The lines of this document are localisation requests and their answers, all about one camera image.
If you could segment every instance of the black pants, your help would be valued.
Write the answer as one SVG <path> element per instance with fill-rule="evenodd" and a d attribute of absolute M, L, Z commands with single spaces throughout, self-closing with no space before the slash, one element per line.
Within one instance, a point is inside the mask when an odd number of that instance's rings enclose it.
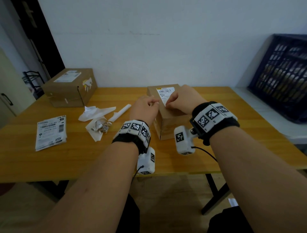
<path fill-rule="evenodd" d="M 213 216 L 207 233 L 231 231 L 253 232 L 239 206 L 224 209 L 222 213 Z M 140 232 L 140 210 L 130 194 L 128 194 L 116 232 Z"/>

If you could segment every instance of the black wrist strap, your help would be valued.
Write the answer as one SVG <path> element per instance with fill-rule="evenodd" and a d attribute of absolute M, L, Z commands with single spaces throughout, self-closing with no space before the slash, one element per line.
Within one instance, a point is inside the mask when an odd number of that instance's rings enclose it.
<path fill-rule="evenodd" d="M 234 119 L 233 117 L 229 117 L 229 118 L 225 118 L 223 119 L 221 122 L 219 122 L 217 125 L 215 125 L 210 131 L 205 132 L 197 123 L 195 123 L 194 118 L 202 111 L 204 110 L 206 107 L 208 107 L 211 104 L 216 104 L 217 102 L 215 101 L 210 101 L 207 103 L 203 103 L 198 105 L 192 112 L 192 118 L 190 120 L 192 126 L 194 127 L 194 129 L 196 130 L 197 134 L 198 134 L 198 138 L 203 140 L 203 144 L 205 146 L 210 146 L 210 138 L 218 131 L 229 127 L 229 126 L 237 126 L 240 127 L 239 122 Z"/>
<path fill-rule="evenodd" d="M 143 142 L 139 139 L 137 135 L 132 135 L 129 133 L 119 134 L 116 138 L 113 139 L 113 142 L 134 142 L 138 147 L 138 154 L 147 153 L 147 148 L 144 146 Z"/>

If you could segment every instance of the blue plastic crate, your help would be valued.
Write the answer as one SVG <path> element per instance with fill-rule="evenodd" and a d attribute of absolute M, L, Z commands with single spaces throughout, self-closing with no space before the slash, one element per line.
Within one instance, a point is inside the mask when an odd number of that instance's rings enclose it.
<path fill-rule="evenodd" d="M 274 34 L 248 89 L 288 120 L 307 122 L 307 35 Z"/>

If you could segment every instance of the floor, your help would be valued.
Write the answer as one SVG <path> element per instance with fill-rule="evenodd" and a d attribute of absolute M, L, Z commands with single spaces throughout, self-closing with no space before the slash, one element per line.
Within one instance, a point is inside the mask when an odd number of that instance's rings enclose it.
<path fill-rule="evenodd" d="M 222 174 L 212 176 L 217 188 L 225 183 Z M 201 215 L 212 197 L 205 175 L 139 177 L 130 194 L 141 212 L 140 232 L 146 233 L 206 232 L 210 218 L 230 207 L 225 199 L 211 213 Z M 0 196 L 0 233 L 29 232 L 54 205 L 34 187 L 16 184 Z"/>

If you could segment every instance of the black and white square marker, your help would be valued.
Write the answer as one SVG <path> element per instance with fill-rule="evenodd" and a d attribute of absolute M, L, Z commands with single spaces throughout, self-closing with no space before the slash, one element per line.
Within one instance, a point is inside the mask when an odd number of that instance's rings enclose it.
<path fill-rule="evenodd" d="M 219 113 L 214 109 L 212 108 L 211 110 L 209 110 L 207 113 L 206 113 L 206 116 L 209 117 L 209 119 L 213 119 L 215 117 L 217 117 L 219 115 Z"/>
<path fill-rule="evenodd" d="M 147 132 L 148 132 L 147 129 L 145 129 L 145 127 L 143 126 L 143 127 L 142 127 L 142 130 L 141 130 L 141 134 L 143 134 L 144 137 L 146 137 Z"/>
<path fill-rule="evenodd" d="M 205 127 L 209 123 L 209 120 L 205 116 L 202 116 L 197 122 L 201 127 Z"/>
<path fill-rule="evenodd" d="M 150 155 L 150 160 L 154 162 L 154 154 L 153 153 L 151 153 L 151 155 Z"/>
<path fill-rule="evenodd" d="M 143 175 L 151 174 L 150 172 L 141 172 Z"/>
<path fill-rule="evenodd" d="M 176 134 L 176 142 L 181 142 L 183 140 L 184 140 L 184 138 L 183 138 L 183 133 L 182 132 Z"/>
<path fill-rule="evenodd" d="M 124 124 L 120 129 L 126 129 L 126 128 L 129 128 L 131 123 L 127 123 L 127 124 Z"/>
<path fill-rule="evenodd" d="M 137 124 L 137 123 L 132 123 L 130 129 L 134 129 L 134 130 L 137 130 L 139 131 L 140 130 L 140 127 L 141 125 L 140 124 Z"/>
<path fill-rule="evenodd" d="M 215 107 L 215 108 L 217 108 L 221 113 L 227 113 L 227 112 L 229 112 L 229 111 L 227 110 L 227 108 L 225 108 L 224 106 L 218 106 L 218 107 Z"/>
<path fill-rule="evenodd" d="M 146 141 L 148 142 L 148 144 L 149 144 L 149 142 L 150 142 L 150 136 L 149 136 L 149 133 L 147 134 L 147 136 L 146 136 Z"/>

